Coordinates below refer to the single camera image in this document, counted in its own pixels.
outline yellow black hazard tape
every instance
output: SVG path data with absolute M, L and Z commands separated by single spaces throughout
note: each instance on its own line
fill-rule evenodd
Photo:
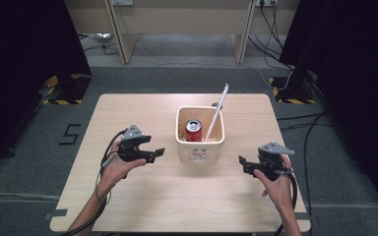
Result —
M 81 104 L 81 100 L 56 100 L 56 99 L 46 99 L 43 104 L 55 104 L 55 105 L 76 105 Z
M 75 80 L 75 88 L 73 90 L 67 90 L 60 87 L 56 77 L 49 78 L 45 84 L 48 87 L 47 99 L 43 104 L 56 104 L 56 105 L 76 105 L 81 104 L 83 97 L 91 81 L 91 78 L 78 75 L 71 75 Z
M 270 85 L 273 88 L 277 88 L 278 86 L 275 83 L 273 78 L 269 79 Z M 282 98 L 281 92 L 277 89 L 273 89 L 273 95 L 275 96 L 275 100 L 279 103 L 293 103 L 293 104 L 316 104 L 315 100 L 310 96 L 302 96 L 302 97 L 290 97 L 290 98 Z

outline floor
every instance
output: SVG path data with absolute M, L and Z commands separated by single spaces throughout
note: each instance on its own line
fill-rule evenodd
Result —
M 268 35 L 250 35 L 264 50 L 280 53 L 279 44 Z M 285 36 L 279 37 L 283 43 Z M 140 34 L 129 64 L 122 64 L 116 40 L 111 34 L 91 33 L 81 40 L 91 67 L 256 67 L 285 68 L 264 56 L 248 41 L 242 64 L 235 63 L 229 35 Z M 279 57 L 273 51 L 267 52 Z

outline red soda can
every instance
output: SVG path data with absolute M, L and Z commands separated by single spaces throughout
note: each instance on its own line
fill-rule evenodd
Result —
M 186 142 L 202 141 L 202 124 L 199 120 L 189 120 L 186 122 Z

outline white basket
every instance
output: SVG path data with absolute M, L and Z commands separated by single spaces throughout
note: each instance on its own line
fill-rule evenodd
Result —
M 192 119 L 202 124 L 202 140 L 205 139 L 216 111 L 213 106 L 182 106 L 177 110 L 175 139 L 180 160 L 189 165 L 206 166 L 217 162 L 225 139 L 222 115 L 217 117 L 207 142 L 186 142 L 185 125 Z

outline table top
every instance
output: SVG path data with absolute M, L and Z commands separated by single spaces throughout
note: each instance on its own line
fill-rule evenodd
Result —
M 220 93 L 104 94 L 94 110 L 54 216 L 53 231 L 65 231 L 95 188 L 101 158 L 119 132 L 136 124 L 149 143 L 140 149 L 165 148 L 153 164 L 132 170 L 112 190 L 110 203 L 94 225 L 109 232 L 273 232 L 282 223 L 264 186 L 243 173 L 238 156 L 258 162 L 257 147 L 284 146 L 270 99 L 265 94 L 225 97 L 221 111 L 225 140 L 219 160 L 208 167 L 182 163 L 175 139 L 181 106 L 209 106 Z M 306 212 L 298 191 L 296 212 Z M 298 220 L 301 231 L 309 220 Z

